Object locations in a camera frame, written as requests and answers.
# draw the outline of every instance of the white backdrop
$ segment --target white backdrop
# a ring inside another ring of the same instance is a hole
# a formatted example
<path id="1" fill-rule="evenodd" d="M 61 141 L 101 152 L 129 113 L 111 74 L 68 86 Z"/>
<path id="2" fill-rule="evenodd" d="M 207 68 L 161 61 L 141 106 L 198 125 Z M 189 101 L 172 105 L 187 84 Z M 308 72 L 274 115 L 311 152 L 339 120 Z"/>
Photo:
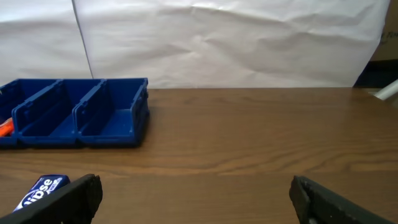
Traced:
<path id="1" fill-rule="evenodd" d="M 150 86 L 352 86 L 388 0 L 75 0 L 96 78 Z"/>
<path id="2" fill-rule="evenodd" d="M 91 78 L 71 0 L 0 0 L 0 85 Z"/>
<path id="3" fill-rule="evenodd" d="M 0 0 L 0 82 L 89 78 L 72 0 Z M 75 0 L 95 78 L 151 88 L 352 86 L 388 0 Z"/>

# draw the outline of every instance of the blue storage bin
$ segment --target blue storage bin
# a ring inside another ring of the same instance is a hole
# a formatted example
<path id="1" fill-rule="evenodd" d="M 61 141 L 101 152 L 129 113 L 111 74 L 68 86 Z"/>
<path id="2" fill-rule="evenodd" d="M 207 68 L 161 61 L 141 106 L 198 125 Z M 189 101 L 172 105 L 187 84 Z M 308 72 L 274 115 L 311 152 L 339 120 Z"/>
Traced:
<path id="1" fill-rule="evenodd" d="M 75 144 L 73 109 L 101 80 L 57 80 L 12 112 L 15 135 L 26 144 Z"/>
<path id="2" fill-rule="evenodd" d="M 146 78 L 103 80 L 75 108 L 86 144 L 139 144 L 149 115 Z"/>
<path id="3" fill-rule="evenodd" d="M 0 87 L 0 123 L 3 124 L 12 117 L 12 110 L 16 106 L 55 81 L 56 79 L 18 79 Z M 17 138 L 14 133 L 10 137 L 0 137 L 0 145 L 16 143 Z"/>

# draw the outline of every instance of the blue and white package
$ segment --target blue and white package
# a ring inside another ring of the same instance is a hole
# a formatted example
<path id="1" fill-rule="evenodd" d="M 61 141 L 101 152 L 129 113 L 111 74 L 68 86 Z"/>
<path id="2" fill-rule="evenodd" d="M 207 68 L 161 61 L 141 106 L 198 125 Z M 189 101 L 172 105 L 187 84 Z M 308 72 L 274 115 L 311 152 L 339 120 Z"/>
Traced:
<path id="1" fill-rule="evenodd" d="M 14 209 L 14 212 L 30 205 L 48 194 L 51 194 L 54 190 L 58 190 L 69 183 L 70 180 L 67 175 L 51 174 L 41 176 L 36 181 L 36 184 L 30 189 L 29 193 L 25 195 L 21 202 L 19 202 L 19 205 Z"/>

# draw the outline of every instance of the table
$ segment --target table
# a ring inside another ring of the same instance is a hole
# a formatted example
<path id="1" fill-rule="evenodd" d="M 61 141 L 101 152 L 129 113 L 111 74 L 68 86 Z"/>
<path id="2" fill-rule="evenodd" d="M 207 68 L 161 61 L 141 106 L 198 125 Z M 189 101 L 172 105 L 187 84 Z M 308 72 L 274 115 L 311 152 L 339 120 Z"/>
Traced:
<path id="1" fill-rule="evenodd" d="M 0 215 L 42 174 L 98 174 L 93 223 L 298 223 L 306 175 L 398 222 L 398 114 L 350 88 L 150 90 L 136 149 L 0 151 Z"/>

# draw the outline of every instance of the cardboard box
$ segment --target cardboard box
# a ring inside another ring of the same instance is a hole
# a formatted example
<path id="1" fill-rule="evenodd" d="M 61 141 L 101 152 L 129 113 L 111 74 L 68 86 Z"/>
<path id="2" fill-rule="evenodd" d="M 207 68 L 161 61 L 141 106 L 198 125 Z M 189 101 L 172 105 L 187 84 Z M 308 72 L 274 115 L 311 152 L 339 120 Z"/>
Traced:
<path id="1" fill-rule="evenodd" d="M 371 61 L 398 59 L 398 0 L 391 0 L 380 44 Z"/>

